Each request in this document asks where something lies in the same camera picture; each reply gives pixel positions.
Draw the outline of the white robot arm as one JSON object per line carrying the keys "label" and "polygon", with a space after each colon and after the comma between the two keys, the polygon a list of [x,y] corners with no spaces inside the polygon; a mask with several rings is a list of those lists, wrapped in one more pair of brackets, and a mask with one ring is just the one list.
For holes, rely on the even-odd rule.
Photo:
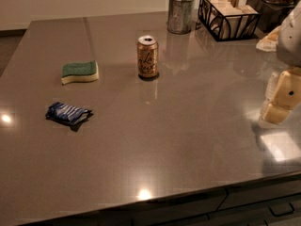
{"label": "white robot arm", "polygon": [[271,74],[259,118],[262,128],[283,123],[301,104],[301,2],[281,24],[276,52],[288,69]]}

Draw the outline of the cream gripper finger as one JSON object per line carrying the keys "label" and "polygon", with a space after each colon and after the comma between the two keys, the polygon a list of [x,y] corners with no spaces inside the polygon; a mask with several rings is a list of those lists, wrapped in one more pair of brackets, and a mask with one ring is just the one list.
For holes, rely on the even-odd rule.
{"label": "cream gripper finger", "polygon": [[301,69],[291,67],[280,73],[275,94],[261,120],[281,124],[301,104]]}
{"label": "cream gripper finger", "polygon": [[262,114],[265,113],[267,106],[271,103],[271,101],[273,99],[273,96],[276,91],[279,76],[280,76],[280,73],[272,72],[272,74],[268,80],[268,84],[267,84],[266,91],[265,91],[265,100],[261,107]]}

